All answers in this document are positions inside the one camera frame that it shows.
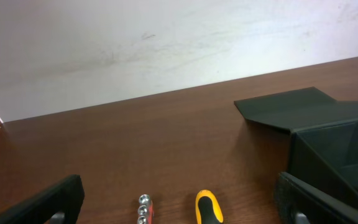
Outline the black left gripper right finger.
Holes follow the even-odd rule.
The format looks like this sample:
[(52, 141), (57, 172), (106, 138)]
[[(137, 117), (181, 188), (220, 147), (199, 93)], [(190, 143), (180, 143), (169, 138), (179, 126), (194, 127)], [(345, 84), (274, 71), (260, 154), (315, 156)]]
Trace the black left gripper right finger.
[(284, 224), (358, 224), (358, 210), (286, 173), (279, 173), (273, 192)]

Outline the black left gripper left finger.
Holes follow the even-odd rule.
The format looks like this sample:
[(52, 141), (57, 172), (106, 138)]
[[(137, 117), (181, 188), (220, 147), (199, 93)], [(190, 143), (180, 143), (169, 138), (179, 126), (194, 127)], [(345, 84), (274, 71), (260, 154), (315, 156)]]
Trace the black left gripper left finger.
[(45, 223), (59, 212), (64, 213), (63, 223), (76, 223), (84, 198), (81, 177), (69, 175), (0, 213), (0, 224)]

